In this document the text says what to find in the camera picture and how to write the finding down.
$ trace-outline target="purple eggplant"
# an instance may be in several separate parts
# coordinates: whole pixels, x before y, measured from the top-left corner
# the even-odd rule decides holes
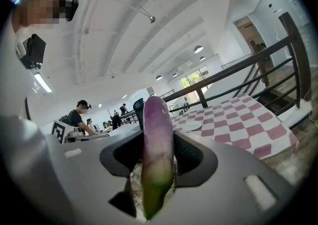
[[[144,215],[149,220],[163,206],[173,182],[173,126],[166,103],[151,96],[144,106],[141,184]]]

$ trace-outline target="pink and white checkered tablecloth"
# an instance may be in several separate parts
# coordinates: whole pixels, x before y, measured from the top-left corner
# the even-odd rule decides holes
[[[200,121],[202,127],[189,133],[245,149],[259,159],[297,142],[291,130],[271,111],[246,94],[171,120],[176,131],[182,131],[186,122]]]

